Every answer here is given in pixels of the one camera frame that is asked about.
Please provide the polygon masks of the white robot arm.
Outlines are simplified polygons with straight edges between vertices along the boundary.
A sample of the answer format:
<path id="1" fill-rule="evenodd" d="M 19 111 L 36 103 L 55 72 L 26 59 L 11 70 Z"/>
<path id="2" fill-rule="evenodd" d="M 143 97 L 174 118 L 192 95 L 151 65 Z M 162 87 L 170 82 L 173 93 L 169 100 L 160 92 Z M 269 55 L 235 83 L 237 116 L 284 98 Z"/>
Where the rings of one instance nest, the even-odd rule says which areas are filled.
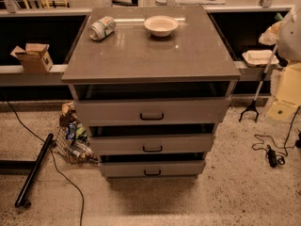
<path id="1" fill-rule="evenodd" d="M 277 45 L 280 57 L 301 61 L 301 4 L 294 5 L 284 18 L 271 25 L 259 38 L 259 43 Z"/>

